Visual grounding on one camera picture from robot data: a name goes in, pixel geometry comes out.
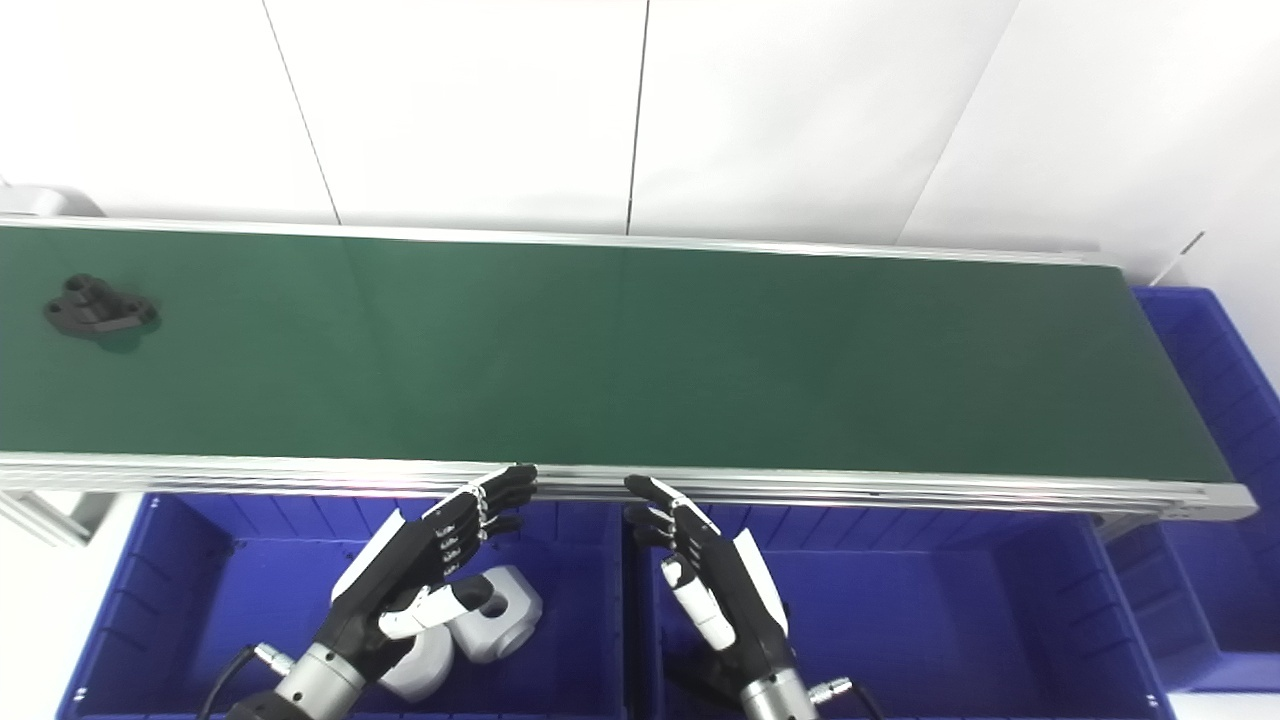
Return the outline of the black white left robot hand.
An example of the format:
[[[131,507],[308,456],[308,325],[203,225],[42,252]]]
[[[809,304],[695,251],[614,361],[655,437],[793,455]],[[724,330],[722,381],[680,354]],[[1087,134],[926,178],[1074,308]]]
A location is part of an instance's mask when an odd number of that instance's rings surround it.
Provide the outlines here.
[[[485,603],[492,583],[453,575],[493,536],[512,533],[515,510],[538,491],[538,468],[515,464],[463,483],[415,519],[394,511],[340,577],[312,638],[364,684],[379,682],[428,628]]]

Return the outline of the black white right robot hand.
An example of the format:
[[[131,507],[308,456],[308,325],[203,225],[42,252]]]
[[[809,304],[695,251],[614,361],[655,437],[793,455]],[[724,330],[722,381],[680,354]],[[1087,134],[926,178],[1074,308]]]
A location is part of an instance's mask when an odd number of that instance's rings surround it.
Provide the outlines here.
[[[659,574],[714,659],[708,683],[740,697],[755,683],[796,667],[771,574],[746,534],[730,538],[686,495],[657,478],[631,474],[639,501],[625,519],[641,544],[664,551]]]

